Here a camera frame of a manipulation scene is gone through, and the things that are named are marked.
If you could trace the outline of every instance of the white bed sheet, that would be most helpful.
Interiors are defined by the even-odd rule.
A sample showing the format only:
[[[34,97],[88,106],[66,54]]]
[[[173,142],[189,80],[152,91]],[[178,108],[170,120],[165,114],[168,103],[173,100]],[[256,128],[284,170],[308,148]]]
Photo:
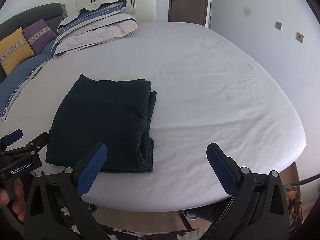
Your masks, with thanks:
[[[206,159],[216,142],[253,172],[282,171],[302,153],[305,133],[292,104],[251,57],[220,35],[187,23],[140,23],[128,37],[52,59],[12,105],[0,136],[22,129],[10,148],[49,131],[83,73],[114,81],[145,78],[157,91],[150,136],[154,172],[99,173],[85,201],[129,211],[174,211],[227,197]],[[62,167],[45,163],[46,174]]]

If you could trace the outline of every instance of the folded sweater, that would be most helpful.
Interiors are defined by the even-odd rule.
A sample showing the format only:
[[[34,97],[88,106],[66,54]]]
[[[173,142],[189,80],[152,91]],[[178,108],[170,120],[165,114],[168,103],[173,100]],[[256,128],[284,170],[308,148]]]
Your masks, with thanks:
[[[156,92],[144,79],[95,81],[83,74],[59,106],[46,162],[74,167],[97,142],[107,146],[104,172],[152,172],[149,137]]]

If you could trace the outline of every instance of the person's left hand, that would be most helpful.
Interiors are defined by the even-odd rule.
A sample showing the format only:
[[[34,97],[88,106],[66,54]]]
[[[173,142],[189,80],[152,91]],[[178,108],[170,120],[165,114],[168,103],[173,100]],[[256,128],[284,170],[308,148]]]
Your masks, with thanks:
[[[12,184],[13,192],[16,194],[16,199],[12,203],[12,210],[18,215],[21,222],[24,221],[24,213],[26,208],[26,202],[24,201],[24,191],[22,189],[22,182],[20,179],[16,179]],[[0,207],[5,207],[9,204],[10,198],[7,191],[0,188]]]

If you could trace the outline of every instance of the blue gripper pad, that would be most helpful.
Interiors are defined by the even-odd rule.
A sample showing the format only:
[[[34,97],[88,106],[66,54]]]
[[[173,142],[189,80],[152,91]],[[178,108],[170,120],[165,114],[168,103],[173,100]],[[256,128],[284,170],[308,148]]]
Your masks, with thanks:
[[[223,157],[227,157],[224,155],[222,150],[220,151],[224,156],[221,156],[221,153],[217,151],[218,149],[220,150],[217,144],[209,144],[207,147],[207,159],[217,175],[224,191],[228,195],[235,197],[237,193],[237,179],[223,159]]]
[[[106,158],[107,147],[101,144],[77,178],[76,192],[79,197],[89,192]]]
[[[15,143],[16,141],[18,141],[19,139],[21,139],[23,136],[23,133],[20,129],[14,131],[13,133],[10,133],[9,135],[7,135],[4,139],[4,145],[5,146],[10,146],[13,143]]]

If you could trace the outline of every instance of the gray upholstered headboard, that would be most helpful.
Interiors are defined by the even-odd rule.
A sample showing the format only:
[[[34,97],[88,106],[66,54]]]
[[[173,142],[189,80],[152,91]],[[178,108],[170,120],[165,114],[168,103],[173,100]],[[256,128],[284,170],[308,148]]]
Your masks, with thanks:
[[[67,17],[65,6],[60,3],[50,3],[34,7],[22,13],[19,13],[4,23],[0,24],[0,41],[20,27],[25,28],[29,25],[43,19],[45,23],[57,34],[59,23]],[[0,66],[0,84],[7,77]]]

